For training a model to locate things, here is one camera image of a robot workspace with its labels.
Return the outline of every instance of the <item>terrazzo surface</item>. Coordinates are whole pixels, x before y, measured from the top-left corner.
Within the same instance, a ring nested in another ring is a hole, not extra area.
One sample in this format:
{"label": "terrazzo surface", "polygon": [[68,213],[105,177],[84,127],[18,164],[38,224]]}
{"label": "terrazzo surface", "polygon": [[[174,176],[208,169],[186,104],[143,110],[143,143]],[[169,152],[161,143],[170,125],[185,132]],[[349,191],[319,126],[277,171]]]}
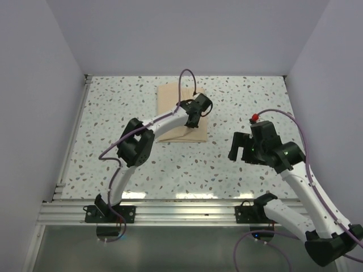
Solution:
{"label": "terrazzo surface", "polygon": [[[198,76],[214,107],[208,116],[208,142],[155,142],[148,161],[136,170],[123,198],[255,198],[267,190],[279,198],[296,198],[291,188],[266,166],[249,165],[227,156],[235,131],[250,132],[248,119],[266,108],[292,113],[282,77]],[[131,118],[145,120],[157,113],[157,86],[176,76],[93,77],[84,105],[62,199],[94,199],[104,192],[116,169],[99,154],[120,138]],[[192,86],[190,77],[183,86]],[[285,116],[266,113],[283,142],[301,147],[297,128]],[[109,154],[116,156],[116,150]]]}

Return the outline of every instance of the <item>wire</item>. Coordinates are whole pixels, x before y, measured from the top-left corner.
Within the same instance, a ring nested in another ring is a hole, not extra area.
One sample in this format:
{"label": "wire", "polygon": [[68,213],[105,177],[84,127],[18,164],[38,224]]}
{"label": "wire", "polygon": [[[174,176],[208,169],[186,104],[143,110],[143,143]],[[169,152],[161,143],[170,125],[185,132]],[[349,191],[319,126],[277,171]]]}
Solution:
{"label": "wire", "polygon": [[[192,77],[193,77],[193,80],[194,80],[194,93],[196,93],[196,90],[197,90],[197,82],[196,82],[196,80],[195,80],[195,76],[194,76],[193,72],[192,72],[192,71],[190,71],[190,69],[184,69],[183,71],[181,71],[181,73],[180,73],[180,75],[179,75],[179,81],[178,81],[178,103],[177,103],[177,105],[176,105],[175,110],[173,110],[172,112],[167,113],[167,114],[165,114],[165,115],[163,115],[163,116],[160,116],[159,118],[155,119],[155,120],[153,121],[153,123],[158,122],[158,121],[160,121],[160,120],[162,120],[162,119],[164,119],[164,118],[166,118],[166,117],[169,117],[169,116],[173,115],[174,113],[176,113],[176,112],[179,110],[179,108],[180,108],[180,101],[181,101],[181,99],[182,99],[182,76],[183,76],[183,74],[184,74],[186,71],[188,71],[189,73],[191,73],[191,75],[192,75]],[[124,218],[121,214],[119,214],[117,211],[115,211],[115,210],[112,208],[112,206],[111,206],[111,189],[112,189],[112,184],[113,184],[113,182],[114,182],[114,180],[115,180],[115,178],[116,178],[116,176],[117,176],[118,172],[120,171],[120,169],[121,169],[121,167],[122,167],[121,161],[120,161],[118,158],[104,158],[104,156],[105,156],[105,155],[106,155],[106,154],[107,154],[110,150],[112,150],[114,147],[116,147],[118,144],[120,144],[121,142],[123,142],[123,141],[124,141],[124,140],[126,140],[127,138],[129,138],[129,137],[131,137],[131,136],[135,135],[136,133],[138,133],[138,132],[139,132],[139,131],[141,131],[141,130],[144,130],[144,129],[148,128],[148,127],[149,127],[149,126],[151,126],[151,125],[152,125],[152,123],[150,122],[150,123],[146,124],[145,126],[142,126],[142,127],[139,127],[138,129],[135,129],[135,130],[133,130],[133,131],[130,131],[129,133],[127,133],[126,135],[124,135],[123,137],[121,137],[118,141],[116,141],[115,143],[111,144],[111,145],[110,145],[110,147],[109,147],[109,148],[107,148],[105,151],[103,151],[103,152],[99,155],[99,157],[98,157],[98,159],[99,159],[99,160],[102,160],[102,161],[106,161],[106,160],[114,160],[114,161],[118,162],[118,164],[119,164],[119,167],[115,170],[115,172],[114,172],[114,174],[112,175],[112,178],[111,178],[111,180],[110,180],[110,182],[109,182],[109,184],[108,184],[107,205],[108,205],[108,208],[111,210],[111,212],[112,212],[113,214],[115,214],[116,216],[118,216],[118,217],[122,220],[123,224],[125,225],[124,230],[122,231],[122,233],[121,233],[121,234],[120,234],[117,238],[112,239],[112,240],[105,239],[105,240],[104,240],[104,242],[105,242],[105,243],[110,243],[110,242],[117,241],[118,239],[120,239],[120,238],[121,238],[121,237],[125,234],[125,232],[126,232],[126,220],[125,220],[125,218]]]}
{"label": "wire", "polygon": [[[291,239],[296,239],[298,240],[298,238],[294,235],[291,235],[291,234],[288,234],[288,233],[285,233],[285,232],[279,232],[279,231],[267,231],[267,230],[260,230],[260,231],[249,231],[249,232],[246,232],[244,235],[242,235],[242,237],[236,242],[236,244],[234,245],[234,249],[233,249],[233,263],[234,263],[234,268],[237,272],[239,272],[239,269],[238,269],[238,266],[237,266],[237,258],[236,258],[236,254],[237,254],[237,247],[239,245],[239,243],[244,239],[246,238],[248,235],[250,234],[253,234],[253,233],[273,233],[273,234],[277,234],[277,235],[281,235],[281,236],[284,236],[284,237],[287,237],[287,238],[291,238]],[[292,267],[292,264],[290,262],[290,259],[289,257],[286,255],[285,252],[283,252],[279,247],[273,245],[273,244],[270,244],[270,243],[266,243],[266,245],[270,246],[270,247],[273,247],[275,248],[277,251],[279,251],[286,259],[286,261],[288,262],[288,265],[289,265],[289,272],[292,272],[293,271],[293,267]]]}
{"label": "wire", "polygon": [[292,117],[291,115],[289,115],[288,113],[284,112],[283,110],[279,110],[279,109],[265,109],[261,112],[259,112],[257,115],[261,115],[265,112],[278,112],[281,113],[285,116],[287,116],[288,118],[290,118],[297,126],[299,132],[300,132],[300,136],[302,139],[302,144],[303,147],[305,149],[305,168],[306,168],[306,174],[307,174],[307,178],[309,180],[309,183],[311,184],[311,187],[314,191],[314,193],[316,194],[316,196],[318,197],[318,199],[320,200],[321,204],[324,206],[324,208],[327,210],[327,212],[330,214],[330,216],[333,218],[333,220],[335,222],[337,222],[337,225],[341,227],[341,229],[350,237],[352,238],[352,240],[354,242],[356,242],[361,248],[363,248],[363,243],[357,239],[357,237],[355,237],[342,223],[339,222],[338,217],[334,214],[334,212],[330,209],[330,207],[328,206],[328,204],[325,202],[324,198],[322,197],[322,195],[320,194],[319,190],[316,188],[316,186],[313,186],[314,180],[311,176],[311,171],[310,171],[310,150],[308,148],[307,145],[307,140],[306,140],[306,136],[304,131],[302,130],[301,125],[298,123],[298,121]]}

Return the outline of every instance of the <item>folded cloth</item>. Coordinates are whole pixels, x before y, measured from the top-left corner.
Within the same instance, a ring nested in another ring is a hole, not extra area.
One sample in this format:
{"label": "folded cloth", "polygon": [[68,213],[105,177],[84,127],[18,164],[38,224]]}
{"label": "folded cloth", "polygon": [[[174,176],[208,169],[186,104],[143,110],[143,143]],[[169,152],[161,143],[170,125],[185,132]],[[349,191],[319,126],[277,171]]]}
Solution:
{"label": "folded cloth", "polygon": [[[181,88],[181,100],[193,99],[194,88]],[[203,88],[197,88],[197,92],[205,94]],[[168,83],[158,87],[158,114],[165,113],[178,103],[178,83]],[[161,135],[160,142],[176,143],[205,143],[207,141],[207,119],[201,117],[198,128],[191,129],[186,126],[176,127]]]}

